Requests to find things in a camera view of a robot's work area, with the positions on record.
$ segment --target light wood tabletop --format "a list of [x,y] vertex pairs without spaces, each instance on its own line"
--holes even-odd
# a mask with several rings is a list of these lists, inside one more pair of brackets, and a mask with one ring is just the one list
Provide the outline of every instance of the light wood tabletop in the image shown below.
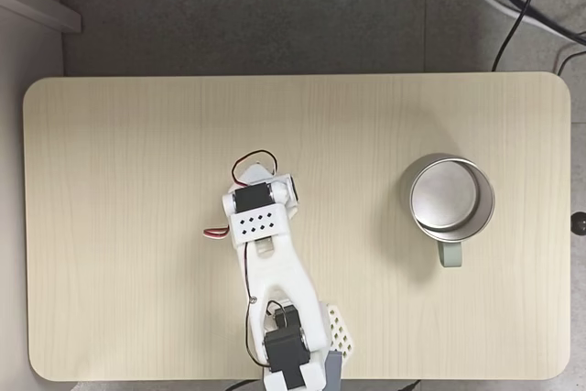
[[[222,195],[297,183],[293,244],[354,339],[345,378],[545,379],[570,356],[570,94],[547,73],[47,79],[24,102],[29,354],[59,381],[252,378]],[[398,197],[427,153],[494,186],[462,268]]]

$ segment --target cup rim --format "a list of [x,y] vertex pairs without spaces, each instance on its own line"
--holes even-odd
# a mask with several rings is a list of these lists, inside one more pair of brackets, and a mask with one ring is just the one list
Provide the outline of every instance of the cup rim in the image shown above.
[[[461,163],[464,164],[466,167],[470,167],[473,168],[473,170],[477,171],[482,177],[483,179],[486,181],[486,183],[488,184],[488,187],[490,188],[490,193],[491,193],[491,210],[488,213],[488,216],[486,217],[486,220],[483,222],[483,224],[481,225],[480,228],[478,228],[476,231],[474,231],[471,234],[468,234],[465,237],[462,238],[457,238],[457,239],[441,239],[439,238],[437,235],[434,235],[433,231],[430,231],[429,229],[426,229],[421,222],[418,220],[418,218],[415,215],[415,212],[413,211],[413,191],[415,189],[415,186],[417,185],[419,178],[421,176],[423,176],[423,173],[425,173],[428,169],[437,166],[438,164],[444,163],[444,162],[456,162],[456,163]],[[488,176],[486,175],[486,173],[484,173],[475,163],[473,163],[471,160],[465,158],[465,157],[460,157],[460,156],[453,156],[453,155],[446,155],[445,157],[439,157],[438,159],[434,160],[433,162],[427,164],[423,169],[421,169],[418,174],[416,175],[416,177],[413,179],[413,182],[411,183],[411,188],[409,190],[409,210],[411,211],[411,217],[413,217],[413,220],[415,220],[415,223],[417,224],[418,228],[423,231],[423,233],[431,238],[433,238],[434,240],[437,240],[438,242],[443,242],[443,243],[460,243],[463,242],[464,240],[468,240],[471,237],[474,237],[476,234],[480,233],[487,225],[488,223],[491,221],[491,219],[493,218],[493,213],[494,213],[494,188],[493,188],[493,184],[491,183],[491,181],[488,179]]]

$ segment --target mug handle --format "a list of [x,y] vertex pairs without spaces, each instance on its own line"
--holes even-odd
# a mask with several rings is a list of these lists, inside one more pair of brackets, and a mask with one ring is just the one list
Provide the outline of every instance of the mug handle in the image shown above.
[[439,260],[444,267],[461,267],[461,243],[438,242]]

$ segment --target mug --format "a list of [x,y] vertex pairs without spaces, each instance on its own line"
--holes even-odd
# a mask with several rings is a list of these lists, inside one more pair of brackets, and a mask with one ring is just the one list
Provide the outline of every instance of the mug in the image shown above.
[[437,240],[444,267],[461,266],[461,242],[479,233],[494,211],[494,190],[470,160],[434,153],[421,157],[404,176],[411,216]]

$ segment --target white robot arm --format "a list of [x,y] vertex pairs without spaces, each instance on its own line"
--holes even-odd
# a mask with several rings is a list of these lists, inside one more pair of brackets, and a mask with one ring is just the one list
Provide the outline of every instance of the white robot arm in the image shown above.
[[238,181],[245,186],[234,184],[222,204],[246,286],[255,361],[264,366],[266,390],[321,391],[331,324],[291,242],[288,221],[298,206],[293,179],[254,164]]

